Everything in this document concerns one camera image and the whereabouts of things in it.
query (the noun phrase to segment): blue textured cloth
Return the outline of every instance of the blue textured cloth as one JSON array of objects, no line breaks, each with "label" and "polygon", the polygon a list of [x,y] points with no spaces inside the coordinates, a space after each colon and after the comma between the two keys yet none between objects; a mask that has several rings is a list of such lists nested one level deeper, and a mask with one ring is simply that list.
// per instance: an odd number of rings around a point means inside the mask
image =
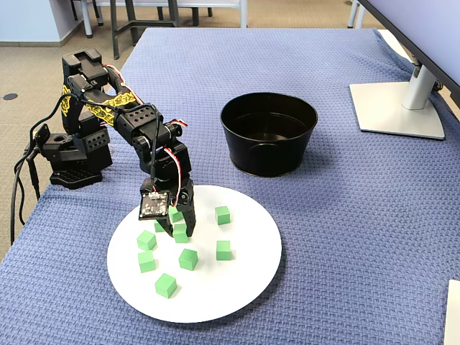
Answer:
[{"label": "blue textured cloth", "polygon": [[[436,94],[444,142],[360,132],[349,90],[411,70],[371,29],[148,29],[124,77],[166,120],[189,123],[195,184],[239,190],[272,214],[280,268],[253,303],[208,323],[125,303],[106,250],[146,175],[111,131],[103,182],[50,186],[0,266],[0,343],[441,344],[448,280],[460,278],[459,123]],[[255,178],[230,162],[220,111],[255,91],[318,111],[290,175]]]}]

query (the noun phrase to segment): white plate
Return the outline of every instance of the white plate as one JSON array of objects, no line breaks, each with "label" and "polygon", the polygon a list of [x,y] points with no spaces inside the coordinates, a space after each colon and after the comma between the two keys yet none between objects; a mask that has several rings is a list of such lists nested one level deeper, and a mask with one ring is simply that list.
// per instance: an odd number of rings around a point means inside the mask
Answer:
[{"label": "white plate", "polygon": [[[116,291],[133,308],[177,323],[209,321],[251,303],[272,281],[281,259],[281,237],[271,215],[258,202],[232,189],[195,187],[196,226],[189,243],[156,233],[156,270],[141,273],[136,238],[155,232],[153,221],[139,221],[136,207],[119,224],[107,250],[107,268]],[[228,206],[231,223],[217,225],[214,208]],[[216,261],[216,241],[231,241],[232,260]],[[184,248],[198,252],[194,271],[179,267]],[[173,276],[177,290],[169,298],[155,292],[161,274]]]}]

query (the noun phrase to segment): green cube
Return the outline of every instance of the green cube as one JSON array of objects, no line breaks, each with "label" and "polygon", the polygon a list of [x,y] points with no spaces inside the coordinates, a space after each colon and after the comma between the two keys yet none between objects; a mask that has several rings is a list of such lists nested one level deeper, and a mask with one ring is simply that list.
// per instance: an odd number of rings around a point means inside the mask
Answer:
[{"label": "green cube", "polygon": [[198,253],[191,249],[184,249],[182,254],[179,256],[180,268],[193,271],[196,263],[198,262]]},{"label": "green cube", "polygon": [[231,260],[230,241],[217,241],[216,259]]},{"label": "green cube", "polygon": [[137,246],[143,250],[152,250],[157,245],[157,238],[155,234],[144,230],[142,234],[137,237]]},{"label": "green cube", "polygon": [[161,224],[158,223],[156,219],[153,221],[153,224],[155,225],[155,232],[165,232]]},{"label": "green cube", "polygon": [[175,289],[178,287],[178,284],[175,281],[175,278],[163,273],[160,278],[158,278],[155,283],[155,290],[157,294],[169,298],[174,293]]},{"label": "green cube", "polygon": [[187,225],[186,224],[176,224],[172,230],[172,237],[174,237],[175,243],[187,243]]},{"label": "green cube", "polygon": [[171,207],[169,208],[169,214],[170,214],[170,219],[173,223],[176,221],[182,221],[184,219],[184,215],[182,212],[178,211],[177,207]]},{"label": "green cube", "polygon": [[230,211],[227,206],[216,207],[217,225],[230,223]]},{"label": "green cube", "polygon": [[155,269],[155,260],[153,260],[153,253],[151,250],[139,253],[137,259],[139,260],[141,273],[153,271]]}]

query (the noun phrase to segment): black bucket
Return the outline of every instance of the black bucket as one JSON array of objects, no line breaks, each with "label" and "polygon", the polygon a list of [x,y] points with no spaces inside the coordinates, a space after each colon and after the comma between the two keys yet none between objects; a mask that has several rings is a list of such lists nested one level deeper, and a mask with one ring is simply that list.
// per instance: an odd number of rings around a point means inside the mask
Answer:
[{"label": "black bucket", "polygon": [[296,97],[250,93],[228,102],[221,121],[235,166],[251,175],[275,177],[300,165],[318,115]]}]

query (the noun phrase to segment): robotic arm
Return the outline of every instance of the robotic arm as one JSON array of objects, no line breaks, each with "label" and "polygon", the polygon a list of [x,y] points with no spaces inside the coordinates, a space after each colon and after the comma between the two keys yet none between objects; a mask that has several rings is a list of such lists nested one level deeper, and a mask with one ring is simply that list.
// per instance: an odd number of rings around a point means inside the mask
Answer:
[{"label": "robotic arm", "polygon": [[[95,49],[63,57],[61,102],[66,134],[51,134],[43,125],[35,135],[40,153],[52,166],[52,184],[76,189],[102,180],[101,170],[112,164],[109,133],[112,126],[135,149],[142,171],[149,174],[140,188],[139,220],[156,219],[172,236],[169,206],[184,215],[187,235],[195,227],[193,181],[187,147],[178,141],[183,122],[163,124],[163,116],[152,104],[144,104],[125,83],[121,73],[102,64]],[[115,96],[104,93],[109,84]],[[86,105],[89,111],[83,112]]]}]

